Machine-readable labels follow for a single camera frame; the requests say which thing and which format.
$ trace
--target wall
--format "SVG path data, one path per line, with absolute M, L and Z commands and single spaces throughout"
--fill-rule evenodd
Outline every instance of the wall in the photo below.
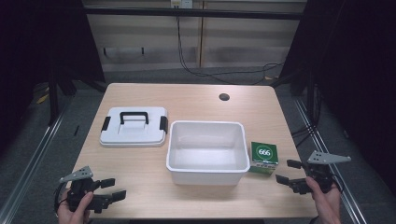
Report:
M 168 0 L 85 0 L 86 6 L 170 7 Z M 193 8 L 302 12 L 305 1 L 193 1 Z M 181 67 L 175 17 L 88 15 L 104 70 Z M 189 67 L 254 66 L 286 58 L 298 21 L 180 18 Z

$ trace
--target black handle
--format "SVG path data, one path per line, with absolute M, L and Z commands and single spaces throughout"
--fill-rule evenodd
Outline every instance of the black handle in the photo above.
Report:
M 102 126 L 102 131 L 107 131 L 108 124 L 110 123 L 110 119 L 111 119 L 110 116 L 107 116 L 107 117 L 105 118 L 105 122 L 103 123 L 103 126 Z
M 124 116 L 145 116 L 146 124 L 149 124 L 149 114 L 148 112 L 120 112 L 121 124 L 124 124 Z

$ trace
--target wooden table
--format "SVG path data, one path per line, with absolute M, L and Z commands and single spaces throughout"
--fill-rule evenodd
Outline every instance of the wooden table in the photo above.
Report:
M 230 100 L 221 101 L 227 93 Z M 162 106 L 169 126 L 175 120 L 237 121 L 252 141 L 277 145 L 275 174 L 301 178 L 303 170 L 286 165 L 299 160 L 275 91 L 271 87 L 181 84 L 111 84 L 98 109 L 74 170 L 89 165 L 94 180 L 116 178 L 116 186 L 95 193 L 126 189 L 125 200 L 113 203 L 100 218 L 276 218 L 314 217 L 311 195 L 299 195 L 276 183 L 275 174 L 246 173 L 237 186 L 178 186 L 162 147 L 102 147 L 100 133 L 111 107 Z

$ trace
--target gray floor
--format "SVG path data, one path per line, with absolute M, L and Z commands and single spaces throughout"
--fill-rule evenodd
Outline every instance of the gray floor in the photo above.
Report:
M 247 70 L 246 68 L 207 68 L 199 71 L 216 73 L 239 69 L 242 69 L 242 71 Z M 255 71 L 262 68 L 252 67 L 249 69 Z M 216 77 L 233 84 L 247 85 L 262 80 L 263 73 L 222 75 Z M 224 84 L 224 82 L 212 77 L 194 76 L 183 69 L 113 72 L 106 73 L 106 80 L 108 83 Z M 267 84 L 268 82 L 270 81 L 264 79 L 258 85 Z M 101 92 L 93 90 L 84 84 L 77 83 L 77 86 L 78 92 L 74 97 L 61 96 L 61 104 L 66 104 L 67 102 L 70 102 L 70 104 L 64 111 L 64 117 L 59 129 L 49 141 L 48 149 L 43 155 L 42 161 L 37 165 L 37 172 L 33 174 L 31 182 L 28 183 L 27 191 L 21 196 L 21 204 L 18 204 L 16 213 L 12 215 L 12 223 L 57 222 L 52 211 L 52 193 L 57 188 L 58 179 L 72 171 L 103 97 Z M 40 94 L 41 91 L 38 91 L 35 99 Z M 295 98 L 290 96 L 288 85 L 276 88 L 276 94 L 290 127 L 290 132 L 293 133 L 304 127 L 304 122 L 295 104 Z M 48 129 L 49 102 L 46 101 L 41 105 L 37 105 L 35 99 L 22 120 L 20 134 L 9 146 L 8 154 L 1 159 L 0 177 L 2 184 L 0 188 L 0 205 L 2 207 L 7 203 L 8 197 L 15 189 L 26 165 L 34 155 L 42 136 Z M 367 223 L 394 223 L 394 220 L 396 220 L 395 197 L 391 195 L 380 177 L 361 157 L 359 149 L 355 144 L 345 138 L 343 128 L 338 124 L 337 118 L 328 110 L 326 105 L 322 107 L 318 129 L 331 153 L 348 155 L 352 158 L 352 162 L 339 164 L 337 167 L 345 179 L 346 184 L 351 189 Z M 295 138 L 295 143 L 299 143 L 302 138 L 303 136 Z M 316 149 L 315 144 L 312 139 L 308 138 L 298 147 L 298 152 L 302 160 L 306 160 L 314 149 Z M 265 220 L 265 223 L 308 223 L 309 219 L 268 219 Z M 343 223 L 353 223 L 344 206 L 342 206 L 342 219 Z M 95 220 L 93 223 L 129 223 L 129 220 Z

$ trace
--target white lid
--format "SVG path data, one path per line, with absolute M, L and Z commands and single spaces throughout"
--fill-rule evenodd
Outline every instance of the white lid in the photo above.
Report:
M 167 133 L 163 107 L 112 107 L 100 136 L 104 147 L 160 147 Z

